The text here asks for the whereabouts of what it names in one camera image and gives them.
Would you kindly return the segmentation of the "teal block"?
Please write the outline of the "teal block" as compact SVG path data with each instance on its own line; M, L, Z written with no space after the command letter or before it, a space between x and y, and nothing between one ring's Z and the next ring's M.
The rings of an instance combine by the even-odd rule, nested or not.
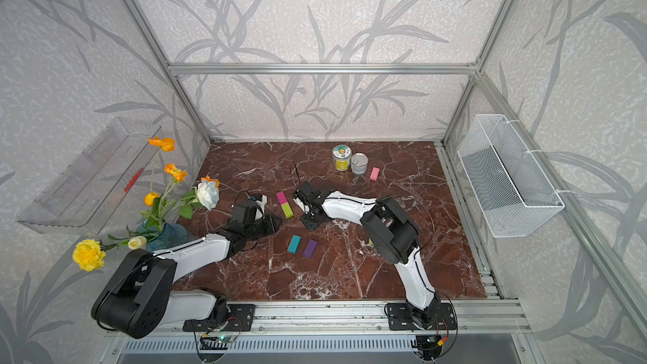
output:
M287 252L291 253L291 254L296 254L296 252L298 252L298 248L299 248L301 239L302 238L300 236L293 235L291 237L290 243L288 245Z

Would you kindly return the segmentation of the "purple long block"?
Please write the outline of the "purple long block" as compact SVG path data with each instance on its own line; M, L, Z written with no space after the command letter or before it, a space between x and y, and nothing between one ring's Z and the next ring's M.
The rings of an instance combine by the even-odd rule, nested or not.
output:
M318 247L318 241L314 239L310 239L305 247L305 250L303 251L303 256L305 258L311 259Z

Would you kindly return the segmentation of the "right circuit board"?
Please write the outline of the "right circuit board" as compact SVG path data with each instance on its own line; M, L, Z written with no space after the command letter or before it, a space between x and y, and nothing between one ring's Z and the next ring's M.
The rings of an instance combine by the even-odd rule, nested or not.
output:
M421 353L440 354L447 340L447 336L441 335L416 335L411 347Z

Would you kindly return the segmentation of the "silver tin can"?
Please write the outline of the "silver tin can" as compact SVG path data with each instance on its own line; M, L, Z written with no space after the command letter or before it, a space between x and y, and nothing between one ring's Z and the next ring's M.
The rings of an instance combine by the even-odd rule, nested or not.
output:
M350 159L350 167L355 175L364 175L367 172L368 157L364 153L354 153Z

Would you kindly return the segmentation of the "clear plastic wall shelf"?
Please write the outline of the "clear plastic wall shelf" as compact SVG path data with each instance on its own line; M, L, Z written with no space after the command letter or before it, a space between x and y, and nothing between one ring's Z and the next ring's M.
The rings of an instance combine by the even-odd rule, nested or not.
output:
M157 149L159 124L116 118L17 218L39 234L98 234Z

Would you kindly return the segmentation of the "pink small block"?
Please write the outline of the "pink small block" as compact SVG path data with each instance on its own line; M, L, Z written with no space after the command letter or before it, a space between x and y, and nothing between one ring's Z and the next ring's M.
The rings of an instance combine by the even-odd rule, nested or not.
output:
M379 178L380 172L381 172L380 168L373 167L370 175L370 181L377 181Z

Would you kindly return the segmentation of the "yellow green labelled tin can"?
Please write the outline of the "yellow green labelled tin can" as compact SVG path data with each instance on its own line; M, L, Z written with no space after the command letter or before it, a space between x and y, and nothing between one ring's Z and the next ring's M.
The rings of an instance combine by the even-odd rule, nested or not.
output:
M338 171L347 171L350 168L352 151L348 145L340 144L332 150L335 169Z

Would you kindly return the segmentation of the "magenta long block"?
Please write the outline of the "magenta long block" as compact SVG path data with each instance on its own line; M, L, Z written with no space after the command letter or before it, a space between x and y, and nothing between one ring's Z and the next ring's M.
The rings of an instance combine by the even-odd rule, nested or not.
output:
M277 194L278 201L281 205L288 204L288 200L283 191L278 192Z

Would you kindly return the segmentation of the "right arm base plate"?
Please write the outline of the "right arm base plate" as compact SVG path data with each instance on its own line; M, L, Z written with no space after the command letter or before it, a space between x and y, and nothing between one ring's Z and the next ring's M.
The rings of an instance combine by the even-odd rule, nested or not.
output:
M453 305L448 302L440 303L439 308L426 323L415 320L406 303L387 303L384 314L389 322L390 330L433 330L454 331L458 329L457 314Z

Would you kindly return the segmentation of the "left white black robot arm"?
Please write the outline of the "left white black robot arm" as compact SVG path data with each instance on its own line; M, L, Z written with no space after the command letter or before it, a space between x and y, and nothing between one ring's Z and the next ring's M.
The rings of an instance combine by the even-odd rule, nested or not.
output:
M100 327L141 339L159 325L179 321L227 322L227 298L210 291L173 289L182 277L234 256L247 242L275 234L281 219L272 214L243 224L232 222L215 234L171 249L130 251L91 309Z

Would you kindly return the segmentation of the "lime green long block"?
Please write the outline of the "lime green long block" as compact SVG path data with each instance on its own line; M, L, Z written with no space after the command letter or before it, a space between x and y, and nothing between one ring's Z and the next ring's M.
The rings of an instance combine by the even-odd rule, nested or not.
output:
M294 216L293 211L291 209L291 206L289 203L283 203L281 204L281 209L283 210L283 213L286 218L291 218Z

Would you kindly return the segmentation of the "circuit board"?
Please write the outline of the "circuit board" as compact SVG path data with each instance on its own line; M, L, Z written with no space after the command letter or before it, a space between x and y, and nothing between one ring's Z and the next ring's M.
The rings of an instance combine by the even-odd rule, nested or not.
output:
M421 353L440 354L447 340L447 336L441 335L416 335L411 347Z
M224 351L233 345L239 335L202 335L199 338L199 346L204 351Z

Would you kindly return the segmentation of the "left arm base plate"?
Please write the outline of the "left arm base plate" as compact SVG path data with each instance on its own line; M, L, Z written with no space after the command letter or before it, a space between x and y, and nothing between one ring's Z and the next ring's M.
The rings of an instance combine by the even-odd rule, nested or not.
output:
M221 304L204 320L186 320L183 332L249 332L254 319L253 304Z

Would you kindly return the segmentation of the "flower bouquet in glass vase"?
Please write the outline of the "flower bouquet in glass vase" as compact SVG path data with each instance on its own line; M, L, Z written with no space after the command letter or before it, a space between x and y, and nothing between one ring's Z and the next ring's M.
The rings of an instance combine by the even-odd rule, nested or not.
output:
M220 199L219 180L206 175L184 195L175 197L173 193L179 185L186 182L188 172L173 163L160 163L159 166L170 178L163 192L152 190L144 197L147 208L140 212L143 218L141 227L137 230L127 229L127 236L124 238L110 235L107 241L96 239L80 241L72 252L72 261L81 271L91 272L103 268L106 253L112 249L119 249L122 246L129 249L144 248L163 235L165 226L172 217L190 219L199 209L210 211L217 206Z

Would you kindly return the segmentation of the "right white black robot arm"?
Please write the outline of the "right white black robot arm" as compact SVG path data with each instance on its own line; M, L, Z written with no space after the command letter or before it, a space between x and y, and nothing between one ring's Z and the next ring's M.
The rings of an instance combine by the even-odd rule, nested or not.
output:
M296 190L293 199L303 210L302 223L311 231L332 220L362 226L374 249L395 265L414 324L422 330L433 326L441 300L421 258L420 228L394 198L360 198L314 189Z

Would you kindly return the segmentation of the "left circuit board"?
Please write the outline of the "left circuit board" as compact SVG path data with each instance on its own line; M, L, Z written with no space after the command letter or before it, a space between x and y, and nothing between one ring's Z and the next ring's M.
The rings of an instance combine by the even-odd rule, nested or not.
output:
M199 346L204 351L224 351L233 345L239 335L202 335L199 338Z

